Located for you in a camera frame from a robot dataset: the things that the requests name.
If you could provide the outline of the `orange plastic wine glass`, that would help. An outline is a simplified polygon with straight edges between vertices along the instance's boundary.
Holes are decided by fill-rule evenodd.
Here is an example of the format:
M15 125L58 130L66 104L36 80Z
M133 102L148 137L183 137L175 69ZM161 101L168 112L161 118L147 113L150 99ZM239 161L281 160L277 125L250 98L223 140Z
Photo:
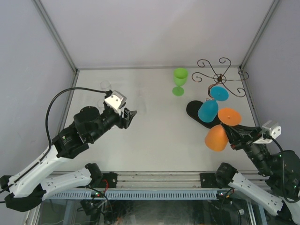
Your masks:
M221 124L210 129L204 141L206 146L213 151L223 151L228 143L228 137L222 125L236 126L241 122L241 115L232 108L222 108L217 113Z

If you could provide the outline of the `blue plastic wine glass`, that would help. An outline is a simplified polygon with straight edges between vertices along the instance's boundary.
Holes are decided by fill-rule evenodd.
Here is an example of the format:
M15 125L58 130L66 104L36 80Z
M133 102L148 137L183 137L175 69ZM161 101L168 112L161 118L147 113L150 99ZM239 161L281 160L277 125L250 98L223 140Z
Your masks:
M210 90L212 100L208 100L202 104L198 110L198 117L201 121L209 123L214 120L218 113L218 101L226 101L229 94L226 89L216 86Z

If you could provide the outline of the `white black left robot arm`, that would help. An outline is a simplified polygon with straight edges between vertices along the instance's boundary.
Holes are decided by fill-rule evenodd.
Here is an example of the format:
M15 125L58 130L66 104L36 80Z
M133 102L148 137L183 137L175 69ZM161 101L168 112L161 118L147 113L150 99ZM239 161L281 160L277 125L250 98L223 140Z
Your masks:
M33 163L15 176L4 175L0 179L2 189L9 192L4 203L7 208L26 212L37 207L43 200L71 188L92 187L102 184L103 174L96 163L88 163L82 169L50 178L49 175L61 164L70 162L89 148L112 127L129 127L136 111L124 108L121 113L107 106L100 113L96 107L84 107L74 116L74 121L52 140Z

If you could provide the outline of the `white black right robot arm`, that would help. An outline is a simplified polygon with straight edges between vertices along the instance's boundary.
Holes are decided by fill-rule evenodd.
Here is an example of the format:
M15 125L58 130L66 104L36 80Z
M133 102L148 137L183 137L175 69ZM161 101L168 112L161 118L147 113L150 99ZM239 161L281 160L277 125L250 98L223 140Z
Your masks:
M263 206L283 222L300 223L300 158L293 150L283 150L276 138L280 125L272 120L262 127L220 124L234 150L244 150L247 157L264 177L270 192L248 180L229 163L223 162L215 172L221 187L230 186Z

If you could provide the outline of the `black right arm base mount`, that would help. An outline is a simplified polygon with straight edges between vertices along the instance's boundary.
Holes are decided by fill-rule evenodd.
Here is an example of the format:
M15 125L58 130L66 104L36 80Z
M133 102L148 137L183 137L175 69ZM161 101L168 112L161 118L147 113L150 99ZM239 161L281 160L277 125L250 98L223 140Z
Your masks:
M200 182L202 188L222 188L222 186L219 183L217 183L214 173L201 173Z

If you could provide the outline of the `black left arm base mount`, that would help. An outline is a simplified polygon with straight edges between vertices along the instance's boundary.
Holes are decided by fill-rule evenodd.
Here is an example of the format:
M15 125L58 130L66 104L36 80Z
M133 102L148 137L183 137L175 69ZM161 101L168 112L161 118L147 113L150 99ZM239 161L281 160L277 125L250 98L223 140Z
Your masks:
M105 172L101 181L96 185L96 188L116 188L118 174L115 172Z

